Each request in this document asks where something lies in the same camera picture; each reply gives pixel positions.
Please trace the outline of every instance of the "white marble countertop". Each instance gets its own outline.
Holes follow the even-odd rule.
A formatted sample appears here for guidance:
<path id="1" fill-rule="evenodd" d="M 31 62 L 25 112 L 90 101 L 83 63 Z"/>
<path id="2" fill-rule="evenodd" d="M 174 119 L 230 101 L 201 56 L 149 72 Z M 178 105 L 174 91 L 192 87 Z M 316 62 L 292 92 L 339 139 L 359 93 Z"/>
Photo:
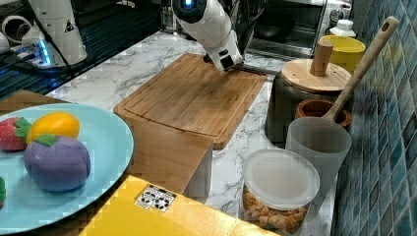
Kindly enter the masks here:
<path id="1" fill-rule="evenodd" d="M 112 111 L 122 99 L 185 53 L 204 55 L 206 52 L 195 41 L 157 32 L 48 95 Z M 284 62 L 247 54 L 245 64 L 279 72 Z M 264 131 L 273 78 L 274 75 L 268 75 L 226 148 L 213 151 L 207 206 L 236 215 L 245 159 L 255 150 L 276 148 Z M 328 194 L 316 220 L 301 230 L 300 235 L 329 235 L 333 196 L 334 191 Z"/>

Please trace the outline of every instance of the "toy fruit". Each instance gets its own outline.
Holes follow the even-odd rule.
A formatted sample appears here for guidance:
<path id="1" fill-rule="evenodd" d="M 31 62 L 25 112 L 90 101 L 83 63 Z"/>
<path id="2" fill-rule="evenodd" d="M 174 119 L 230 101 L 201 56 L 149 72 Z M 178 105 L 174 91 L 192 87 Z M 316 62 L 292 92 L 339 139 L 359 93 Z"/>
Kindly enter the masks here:
<path id="1" fill-rule="evenodd" d="M 4 182 L 4 179 L 0 177 L 0 208 L 3 207 L 5 199 L 6 199 L 6 183 Z"/>
<path id="2" fill-rule="evenodd" d="M 30 129 L 30 123 L 23 117 L 12 117 L 0 122 L 0 149 L 25 149 L 25 135 Z"/>
<path id="3" fill-rule="evenodd" d="M 41 135 L 24 153 L 25 168 L 41 189 L 67 191 L 83 185 L 89 178 L 89 151 L 78 140 Z"/>
<path id="4" fill-rule="evenodd" d="M 26 137 L 30 144 L 40 135 L 50 134 L 76 139 L 80 132 L 80 123 L 76 117 L 67 112 L 52 112 L 37 119 Z"/>

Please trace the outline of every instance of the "wooden spatula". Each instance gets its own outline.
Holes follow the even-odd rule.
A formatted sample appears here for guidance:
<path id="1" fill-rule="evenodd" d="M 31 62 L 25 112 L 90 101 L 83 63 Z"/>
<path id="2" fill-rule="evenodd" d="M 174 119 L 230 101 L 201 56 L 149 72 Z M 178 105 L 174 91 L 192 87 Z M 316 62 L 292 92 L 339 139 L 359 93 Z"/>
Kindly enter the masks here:
<path id="1" fill-rule="evenodd" d="M 377 35 L 374 37 L 374 40 L 371 42 L 371 45 L 368 47 L 368 50 L 366 50 L 362 59 L 359 61 L 358 66 L 356 67 L 346 86 L 341 91 L 339 97 L 334 102 L 331 109 L 324 116 L 322 116 L 322 118 L 328 119 L 332 122 L 335 121 L 335 118 L 337 117 L 341 108 L 349 99 L 350 95 L 353 93 L 359 82 L 361 82 L 364 75 L 368 72 L 372 63 L 374 63 L 375 59 L 378 57 L 381 50 L 397 28 L 398 24 L 399 21 L 396 18 L 386 18 Z"/>

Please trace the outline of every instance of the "toy lemon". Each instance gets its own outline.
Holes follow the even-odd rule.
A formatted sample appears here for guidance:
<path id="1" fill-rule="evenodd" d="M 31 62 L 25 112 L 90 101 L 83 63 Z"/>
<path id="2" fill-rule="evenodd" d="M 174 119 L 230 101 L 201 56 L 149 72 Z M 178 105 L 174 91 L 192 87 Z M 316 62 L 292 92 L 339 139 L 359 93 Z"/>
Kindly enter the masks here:
<path id="1" fill-rule="evenodd" d="M 56 135 L 76 139 L 80 132 L 80 122 L 67 112 L 52 112 L 37 119 L 30 127 L 26 144 L 40 135 Z"/>

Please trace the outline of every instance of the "brown bowl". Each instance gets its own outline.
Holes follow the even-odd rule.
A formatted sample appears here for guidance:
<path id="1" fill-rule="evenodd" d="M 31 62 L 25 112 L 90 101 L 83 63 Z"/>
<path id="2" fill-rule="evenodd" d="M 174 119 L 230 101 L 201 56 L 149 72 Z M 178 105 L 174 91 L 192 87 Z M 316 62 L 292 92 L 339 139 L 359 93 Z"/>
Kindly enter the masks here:
<path id="1" fill-rule="evenodd" d="M 295 112 L 295 118 L 306 117 L 306 116 L 315 116 L 322 117 L 328 112 L 333 103 L 328 100 L 322 99 L 307 99 L 300 102 L 297 106 L 297 111 Z M 352 115 L 346 109 L 342 109 L 335 123 L 339 124 L 343 129 L 347 130 L 349 128 L 350 122 L 352 121 Z"/>

